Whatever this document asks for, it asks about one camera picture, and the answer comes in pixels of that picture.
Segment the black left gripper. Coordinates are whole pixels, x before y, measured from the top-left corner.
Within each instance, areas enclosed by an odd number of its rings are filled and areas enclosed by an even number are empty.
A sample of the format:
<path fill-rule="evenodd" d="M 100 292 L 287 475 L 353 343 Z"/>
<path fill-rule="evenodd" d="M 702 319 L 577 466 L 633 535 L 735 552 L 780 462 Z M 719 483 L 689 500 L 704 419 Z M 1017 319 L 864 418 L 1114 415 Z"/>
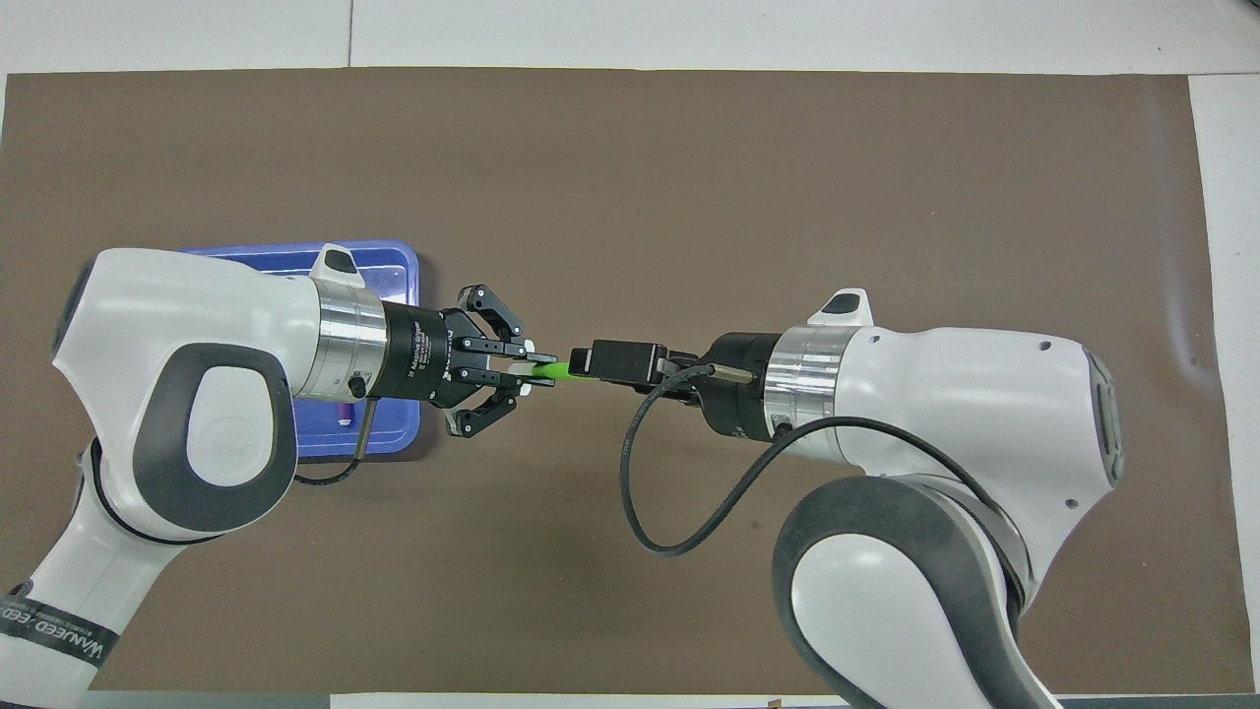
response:
<path fill-rule="evenodd" d="M 517 409 L 527 383 L 541 387 L 539 377 L 488 372 L 490 355 L 532 363 L 554 363 L 558 356 L 530 350 L 522 320 L 490 287 L 462 288 L 457 306 L 438 311 L 403 302 L 384 305 L 384 398 L 427 400 L 450 409 L 447 434 L 472 438 Z M 472 322 L 472 314 L 488 324 L 494 340 L 485 340 L 486 332 Z M 464 340 L 486 343 L 465 346 Z M 491 389 L 491 394 L 475 409 L 454 409 L 481 389 Z"/>

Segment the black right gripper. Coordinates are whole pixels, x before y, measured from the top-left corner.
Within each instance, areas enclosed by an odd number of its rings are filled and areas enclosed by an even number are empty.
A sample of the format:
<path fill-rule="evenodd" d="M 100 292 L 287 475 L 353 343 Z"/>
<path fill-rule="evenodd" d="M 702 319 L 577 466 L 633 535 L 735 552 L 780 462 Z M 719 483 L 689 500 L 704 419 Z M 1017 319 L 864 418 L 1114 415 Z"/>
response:
<path fill-rule="evenodd" d="M 764 377 L 780 336 L 775 332 L 727 332 L 709 345 L 706 354 L 669 351 L 659 343 L 595 340 L 570 354 L 572 377 L 627 387 L 656 387 L 664 382 L 667 359 L 679 368 L 709 363 L 750 372 L 753 382 L 733 383 L 714 378 L 694 378 L 688 394 L 677 390 L 667 395 L 687 407 L 698 408 L 707 426 L 724 436 L 769 436 L 764 414 Z"/>

